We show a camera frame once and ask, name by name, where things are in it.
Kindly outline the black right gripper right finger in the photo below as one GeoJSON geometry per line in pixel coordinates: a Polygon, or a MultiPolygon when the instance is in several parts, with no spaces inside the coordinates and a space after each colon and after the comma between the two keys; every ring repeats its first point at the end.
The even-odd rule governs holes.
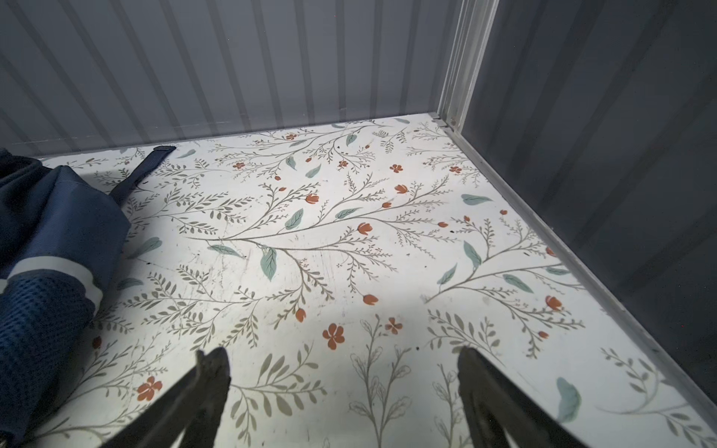
{"type": "Polygon", "coordinates": [[[475,447],[584,444],[472,347],[459,351],[459,395],[475,447]]]}

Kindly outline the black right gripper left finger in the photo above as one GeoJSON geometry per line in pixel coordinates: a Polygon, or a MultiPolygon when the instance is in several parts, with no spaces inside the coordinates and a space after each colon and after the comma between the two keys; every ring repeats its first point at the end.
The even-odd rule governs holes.
{"type": "Polygon", "coordinates": [[[231,384],[223,347],[195,353],[195,366],[106,447],[213,447],[231,384]]]}

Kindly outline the navy blue student backpack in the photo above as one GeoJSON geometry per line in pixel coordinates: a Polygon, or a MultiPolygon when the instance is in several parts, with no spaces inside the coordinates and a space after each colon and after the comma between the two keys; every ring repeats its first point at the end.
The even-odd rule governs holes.
{"type": "Polygon", "coordinates": [[[130,230],[122,205],[173,151],[155,147],[108,193],[1,151],[2,446],[22,442],[103,300],[130,230]]]}

